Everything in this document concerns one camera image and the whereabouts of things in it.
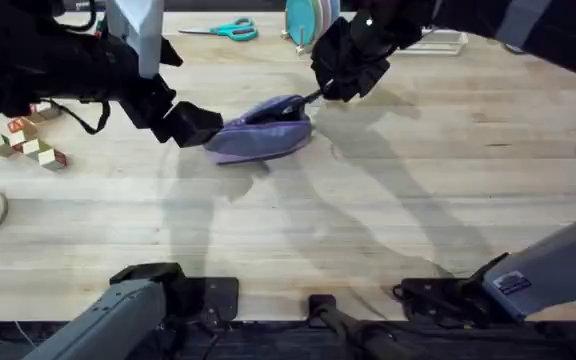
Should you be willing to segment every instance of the purple cloth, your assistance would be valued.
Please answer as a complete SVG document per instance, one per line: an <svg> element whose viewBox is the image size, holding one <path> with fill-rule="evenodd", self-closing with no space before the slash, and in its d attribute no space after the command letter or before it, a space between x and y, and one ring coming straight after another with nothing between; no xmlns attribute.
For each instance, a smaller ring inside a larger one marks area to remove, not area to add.
<svg viewBox="0 0 576 360"><path fill-rule="evenodd" d="M248 161L269 160L291 154L308 145L311 138L310 118L300 109L291 118L281 121L263 114L273 106L284 106L286 101L302 99L298 95L284 95L269 99L240 118L228 122L207 144L206 154L220 165Z"/></svg>

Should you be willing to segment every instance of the white cable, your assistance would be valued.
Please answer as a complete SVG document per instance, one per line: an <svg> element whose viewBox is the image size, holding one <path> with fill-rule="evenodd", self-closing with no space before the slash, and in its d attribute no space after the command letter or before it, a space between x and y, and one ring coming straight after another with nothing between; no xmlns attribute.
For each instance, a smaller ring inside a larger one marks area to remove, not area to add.
<svg viewBox="0 0 576 360"><path fill-rule="evenodd" d="M32 342L32 340L30 340L30 337L28 335L26 335L26 332L24 331L24 329L21 328L21 325L19 325L19 322L17 320L15 320L15 326L17 326L17 330L19 330L21 335L23 335L23 337L25 337L26 340L28 340L28 343L30 343L30 345L32 345L32 347L36 348L37 345L35 345L35 343Z"/></svg>

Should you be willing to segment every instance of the black bracket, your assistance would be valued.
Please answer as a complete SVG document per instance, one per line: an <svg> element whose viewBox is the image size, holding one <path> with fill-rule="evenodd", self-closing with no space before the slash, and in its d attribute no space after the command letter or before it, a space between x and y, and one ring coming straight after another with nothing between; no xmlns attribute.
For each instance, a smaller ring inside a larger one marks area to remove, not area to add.
<svg viewBox="0 0 576 360"><path fill-rule="evenodd" d="M315 294L308 297L308 326L311 328L327 328L328 325L319 317L322 306L337 308L337 299L329 294Z"/></svg>
<svg viewBox="0 0 576 360"><path fill-rule="evenodd" d="M177 263L154 263L129 266L113 276L110 284L134 279L149 279L164 285L169 321L213 327L237 317L237 278L189 278Z"/></svg>
<svg viewBox="0 0 576 360"><path fill-rule="evenodd" d="M484 274L508 254L477 270L469 278L403 279L392 289L408 320L443 328L487 328L516 321L483 289Z"/></svg>

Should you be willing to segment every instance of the toy block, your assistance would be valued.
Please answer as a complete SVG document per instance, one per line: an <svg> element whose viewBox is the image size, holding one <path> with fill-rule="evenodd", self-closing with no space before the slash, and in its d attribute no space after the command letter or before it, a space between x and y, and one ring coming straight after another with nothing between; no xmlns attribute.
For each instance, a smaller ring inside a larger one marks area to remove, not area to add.
<svg viewBox="0 0 576 360"><path fill-rule="evenodd" d="M39 165L48 170L59 170L68 165L66 155L55 149L50 149L39 153Z"/></svg>
<svg viewBox="0 0 576 360"><path fill-rule="evenodd" d="M23 152L23 144L26 141L30 141L30 140L33 140L36 138L37 138L37 133L34 133L31 135L25 131L17 131L15 133L10 134L8 141L10 143L10 146L12 146L13 149L15 149L16 151L19 151L19 152Z"/></svg>
<svg viewBox="0 0 576 360"><path fill-rule="evenodd" d="M23 144L24 155L39 161L39 153L50 150L52 147L39 139L33 139Z"/></svg>
<svg viewBox="0 0 576 360"><path fill-rule="evenodd" d="M61 115L61 109L50 103L39 103L30 106L31 114L26 118L34 123L39 124L46 120L52 120Z"/></svg>
<svg viewBox="0 0 576 360"><path fill-rule="evenodd" d="M10 146L10 141L5 135L0 135L0 156L10 157L15 153L15 149Z"/></svg>
<svg viewBox="0 0 576 360"><path fill-rule="evenodd" d="M23 117L10 120L8 122L8 130L12 134L23 131L29 138L37 134L37 128L35 125Z"/></svg>

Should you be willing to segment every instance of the scissors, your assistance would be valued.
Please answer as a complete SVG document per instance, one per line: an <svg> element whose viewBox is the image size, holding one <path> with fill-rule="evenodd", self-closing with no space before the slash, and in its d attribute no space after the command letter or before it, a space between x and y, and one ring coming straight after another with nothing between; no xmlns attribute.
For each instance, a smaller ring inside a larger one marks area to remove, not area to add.
<svg viewBox="0 0 576 360"><path fill-rule="evenodd" d="M240 17L235 22L212 27L209 29L182 29L180 33L186 34L211 34L228 36L234 41L248 41L257 37L257 28L249 17Z"/></svg>

